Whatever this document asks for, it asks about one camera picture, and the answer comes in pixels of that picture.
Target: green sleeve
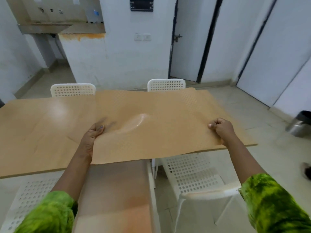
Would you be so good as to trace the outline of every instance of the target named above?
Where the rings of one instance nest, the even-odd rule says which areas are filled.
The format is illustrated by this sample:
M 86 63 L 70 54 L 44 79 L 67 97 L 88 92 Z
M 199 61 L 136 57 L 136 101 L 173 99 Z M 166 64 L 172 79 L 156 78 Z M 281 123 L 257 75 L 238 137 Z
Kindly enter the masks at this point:
M 271 176 L 256 174 L 242 184 L 240 194 L 251 225 L 262 232 L 311 232 L 308 214 Z
M 15 233 L 72 231 L 77 202 L 64 191 L 49 192 L 17 227 Z

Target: electrical outlet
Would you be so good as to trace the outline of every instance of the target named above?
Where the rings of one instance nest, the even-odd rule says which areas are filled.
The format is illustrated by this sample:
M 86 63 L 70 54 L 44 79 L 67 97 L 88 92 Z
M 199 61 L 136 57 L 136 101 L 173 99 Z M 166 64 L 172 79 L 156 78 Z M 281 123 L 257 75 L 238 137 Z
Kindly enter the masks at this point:
M 135 34 L 134 34 L 134 40 L 135 40 L 135 41 L 141 41 L 141 40 L 142 40 L 142 34 L 140 34 L 140 33 L 135 33 Z
M 144 41 L 151 41 L 151 34 L 149 33 L 144 33 L 144 38 L 143 38 Z

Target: rust stain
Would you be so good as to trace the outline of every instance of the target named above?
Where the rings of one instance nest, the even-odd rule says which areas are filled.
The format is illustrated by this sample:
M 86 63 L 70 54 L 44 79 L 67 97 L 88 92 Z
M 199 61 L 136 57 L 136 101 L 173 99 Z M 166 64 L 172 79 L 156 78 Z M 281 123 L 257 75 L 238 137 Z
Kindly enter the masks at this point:
M 60 34 L 59 36 L 66 40 L 78 40 L 81 41 L 82 38 L 88 39 L 103 39 L 105 38 L 105 33 L 73 33 L 73 34 Z

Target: door handle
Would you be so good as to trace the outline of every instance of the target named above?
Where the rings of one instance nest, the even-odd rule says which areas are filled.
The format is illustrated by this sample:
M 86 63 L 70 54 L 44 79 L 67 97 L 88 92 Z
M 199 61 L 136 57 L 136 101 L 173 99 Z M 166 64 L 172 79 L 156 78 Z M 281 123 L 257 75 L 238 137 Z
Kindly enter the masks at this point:
M 182 38 L 182 36 L 180 34 L 178 35 L 174 35 L 174 41 L 178 43 L 178 39 Z

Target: person's left hand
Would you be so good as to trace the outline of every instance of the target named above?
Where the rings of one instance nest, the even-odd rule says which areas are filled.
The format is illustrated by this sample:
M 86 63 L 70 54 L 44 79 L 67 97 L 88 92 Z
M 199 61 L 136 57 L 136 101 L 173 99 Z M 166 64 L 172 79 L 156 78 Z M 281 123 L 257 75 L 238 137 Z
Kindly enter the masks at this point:
M 94 123 L 82 137 L 77 152 L 93 156 L 93 146 L 95 138 L 103 133 L 105 127 L 99 123 Z

